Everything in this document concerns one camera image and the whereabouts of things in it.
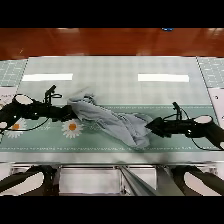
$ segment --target wooden floor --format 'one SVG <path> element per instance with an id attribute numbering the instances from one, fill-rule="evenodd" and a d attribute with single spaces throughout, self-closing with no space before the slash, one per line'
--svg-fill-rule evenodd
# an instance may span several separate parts
<path id="1" fill-rule="evenodd" d="M 59 55 L 224 57 L 224 28 L 0 28 L 0 60 Z"/>

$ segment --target checkered pattern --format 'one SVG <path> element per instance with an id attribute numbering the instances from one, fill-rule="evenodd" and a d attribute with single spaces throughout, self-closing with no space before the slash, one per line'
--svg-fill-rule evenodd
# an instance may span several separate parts
<path id="1" fill-rule="evenodd" d="M 22 81 L 18 92 L 42 100 L 53 84 L 64 105 L 80 91 L 94 93 L 101 105 L 211 104 L 194 57 L 66 56 L 30 58 L 24 75 L 73 73 L 72 81 Z M 138 82 L 138 74 L 189 75 L 189 83 Z"/>
<path id="2" fill-rule="evenodd" d="M 0 61 L 0 86 L 18 86 L 27 59 Z"/>
<path id="3" fill-rule="evenodd" d="M 224 58 L 197 57 L 207 87 L 224 88 Z"/>

